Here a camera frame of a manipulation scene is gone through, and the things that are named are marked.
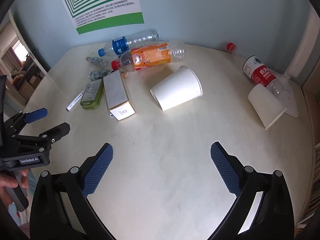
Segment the white box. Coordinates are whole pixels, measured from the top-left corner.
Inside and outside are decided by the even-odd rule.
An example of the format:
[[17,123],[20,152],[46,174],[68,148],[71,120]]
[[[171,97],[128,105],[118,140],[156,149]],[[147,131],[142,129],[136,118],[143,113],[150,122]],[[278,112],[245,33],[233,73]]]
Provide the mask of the white box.
[[108,110],[116,119],[122,120],[136,113],[125,90],[119,70],[105,76],[103,85],[106,92]]

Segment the blue gripper pad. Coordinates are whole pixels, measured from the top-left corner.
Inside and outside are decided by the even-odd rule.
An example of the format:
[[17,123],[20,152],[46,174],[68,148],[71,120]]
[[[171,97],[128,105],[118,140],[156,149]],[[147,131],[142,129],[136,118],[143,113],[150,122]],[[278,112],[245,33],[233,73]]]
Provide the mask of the blue gripper pad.
[[107,170],[113,158],[113,148],[110,144],[106,144],[106,148],[93,163],[90,170],[84,176],[82,193],[84,197],[95,192],[103,174]]
[[39,110],[36,110],[34,112],[27,114],[26,117],[24,118],[24,121],[26,123],[32,123],[46,117],[47,114],[48,114],[48,110],[45,108],[41,108]]
[[241,193],[240,177],[218,145],[221,146],[217,142],[211,145],[211,159],[216,165],[229,192],[239,197]]

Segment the blue bottle cap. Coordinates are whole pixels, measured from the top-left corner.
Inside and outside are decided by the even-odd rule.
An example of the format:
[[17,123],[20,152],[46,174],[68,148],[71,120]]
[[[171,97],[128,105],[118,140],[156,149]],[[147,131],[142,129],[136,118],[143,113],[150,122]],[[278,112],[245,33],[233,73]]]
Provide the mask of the blue bottle cap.
[[105,55],[104,49],[99,49],[98,50],[98,54],[99,54],[100,57],[103,57]]

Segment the hand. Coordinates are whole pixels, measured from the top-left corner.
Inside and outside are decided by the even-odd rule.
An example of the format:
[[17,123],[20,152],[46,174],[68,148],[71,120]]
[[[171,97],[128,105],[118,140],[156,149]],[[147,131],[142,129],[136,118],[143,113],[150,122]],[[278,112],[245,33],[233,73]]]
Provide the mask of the hand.
[[[28,169],[21,170],[21,174],[22,174],[21,187],[25,189],[29,188],[28,172],[29,172]],[[8,209],[8,206],[12,204],[12,199],[10,198],[9,194],[7,193],[4,187],[15,188],[17,186],[18,186],[18,182],[15,178],[0,172],[0,198],[7,209]]]

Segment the empty water bottle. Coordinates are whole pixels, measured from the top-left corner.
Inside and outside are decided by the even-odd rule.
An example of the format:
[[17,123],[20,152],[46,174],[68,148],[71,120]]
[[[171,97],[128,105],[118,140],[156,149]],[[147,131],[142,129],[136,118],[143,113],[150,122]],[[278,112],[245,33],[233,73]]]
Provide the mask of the empty water bottle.
[[243,60],[242,70],[255,85],[262,84],[276,97],[283,90],[283,85],[280,80],[278,80],[256,56],[250,57],[249,52],[244,55],[239,53],[237,51],[237,46],[233,43],[228,43],[227,50],[232,54],[241,57]]
[[181,41],[164,42],[126,51],[118,60],[111,62],[113,70],[127,72],[170,62],[181,62],[186,57],[185,44]]
[[90,63],[100,67],[100,68],[105,68],[105,67],[109,67],[110,66],[110,61],[106,60],[104,58],[100,58],[100,57],[87,57],[86,58],[87,61],[89,61]]
[[89,74],[89,78],[91,81],[99,79],[99,78],[104,78],[106,75],[108,75],[110,73],[110,70],[94,70],[91,71]]
[[158,41],[159,35],[156,29],[149,29],[129,36],[123,36],[113,41],[109,41],[104,48],[98,50],[100,57],[104,55],[121,55],[129,49],[147,46],[150,41]]

